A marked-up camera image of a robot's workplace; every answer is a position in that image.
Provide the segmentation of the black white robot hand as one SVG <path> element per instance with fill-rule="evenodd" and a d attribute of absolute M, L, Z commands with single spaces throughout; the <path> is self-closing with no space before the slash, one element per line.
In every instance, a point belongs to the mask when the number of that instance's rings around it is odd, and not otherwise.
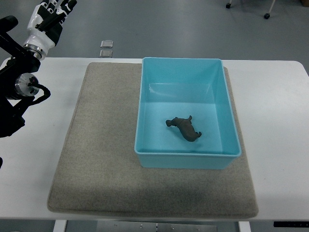
<path fill-rule="evenodd" d="M 75 0 L 42 0 L 32 13 L 23 47 L 38 60 L 45 59 L 57 45 L 63 24 L 76 4 Z"/>

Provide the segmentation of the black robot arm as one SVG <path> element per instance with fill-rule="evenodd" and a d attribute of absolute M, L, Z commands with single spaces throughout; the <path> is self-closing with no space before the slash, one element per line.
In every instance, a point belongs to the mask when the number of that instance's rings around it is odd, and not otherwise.
<path fill-rule="evenodd" d="M 23 114 L 32 105 L 51 96 L 33 74 L 39 70 L 43 52 L 32 45 L 22 47 L 8 34 L 18 20 L 10 15 L 0 20 L 0 47 L 11 55 L 0 70 L 0 136 L 8 137 L 25 125 Z"/>

